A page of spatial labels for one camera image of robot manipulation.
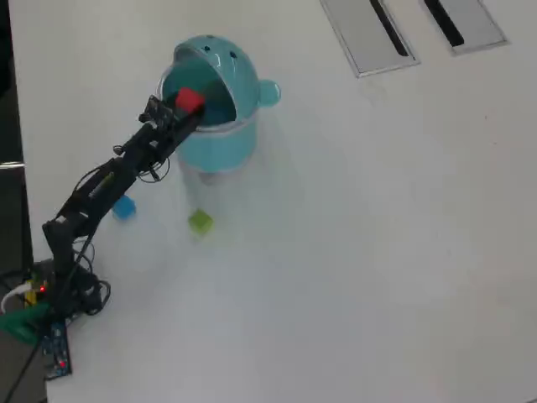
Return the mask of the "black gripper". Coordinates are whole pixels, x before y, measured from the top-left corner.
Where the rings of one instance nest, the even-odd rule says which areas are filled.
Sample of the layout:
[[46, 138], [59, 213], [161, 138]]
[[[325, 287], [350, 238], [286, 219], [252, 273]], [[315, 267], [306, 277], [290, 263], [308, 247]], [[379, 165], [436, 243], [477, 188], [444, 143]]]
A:
[[[179, 93], [166, 98], [166, 106], [178, 108]], [[172, 116], [170, 120], [150, 119], [147, 114], [140, 116], [143, 126], [133, 136], [138, 149], [143, 151], [146, 162], [163, 162], [185, 141], [197, 126], [203, 124], [206, 108], [204, 105], [183, 109], [184, 116]]]

